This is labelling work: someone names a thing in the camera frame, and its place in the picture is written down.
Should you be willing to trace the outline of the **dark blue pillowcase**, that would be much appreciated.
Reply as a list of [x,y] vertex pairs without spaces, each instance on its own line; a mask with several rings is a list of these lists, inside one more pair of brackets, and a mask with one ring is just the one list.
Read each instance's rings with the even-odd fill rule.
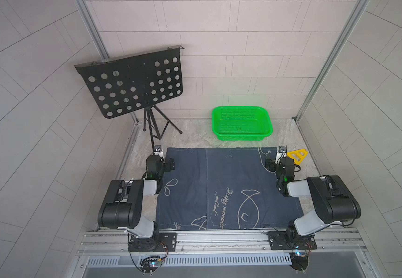
[[175,169],[163,176],[156,222],[160,229],[285,228],[303,216],[298,198],[277,188],[264,167],[276,148],[168,148]]

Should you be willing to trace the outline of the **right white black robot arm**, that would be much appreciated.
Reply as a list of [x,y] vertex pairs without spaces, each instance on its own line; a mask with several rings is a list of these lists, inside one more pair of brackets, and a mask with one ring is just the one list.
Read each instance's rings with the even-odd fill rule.
[[276,174],[276,186],[285,197],[306,196],[312,199],[313,209],[289,222],[286,241],[306,239],[332,225],[350,226],[362,215],[362,209],[348,187],[337,175],[295,179],[299,165],[290,157],[267,158],[264,167]]

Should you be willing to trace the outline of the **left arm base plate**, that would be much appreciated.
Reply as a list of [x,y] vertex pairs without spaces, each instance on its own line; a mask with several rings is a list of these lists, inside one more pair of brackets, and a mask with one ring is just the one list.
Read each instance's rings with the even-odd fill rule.
[[149,239],[132,238],[128,244],[129,252],[164,252],[175,251],[177,233],[164,232],[153,235]]

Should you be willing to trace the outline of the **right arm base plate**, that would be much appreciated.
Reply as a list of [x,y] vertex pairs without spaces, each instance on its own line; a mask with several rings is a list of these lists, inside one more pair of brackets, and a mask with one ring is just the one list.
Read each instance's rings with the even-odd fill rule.
[[271,250],[316,250],[317,244],[314,235],[299,236],[286,231],[268,231],[268,242]]

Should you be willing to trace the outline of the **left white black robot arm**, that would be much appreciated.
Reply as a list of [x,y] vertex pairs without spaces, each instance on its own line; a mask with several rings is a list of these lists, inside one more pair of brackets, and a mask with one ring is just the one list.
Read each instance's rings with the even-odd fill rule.
[[163,175],[175,169],[173,158],[165,160],[158,154],[146,159],[146,172],[139,180],[112,180],[101,204],[99,227],[124,230],[136,239],[152,239],[158,233],[155,222],[142,215],[146,196],[158,195],[163,187]]

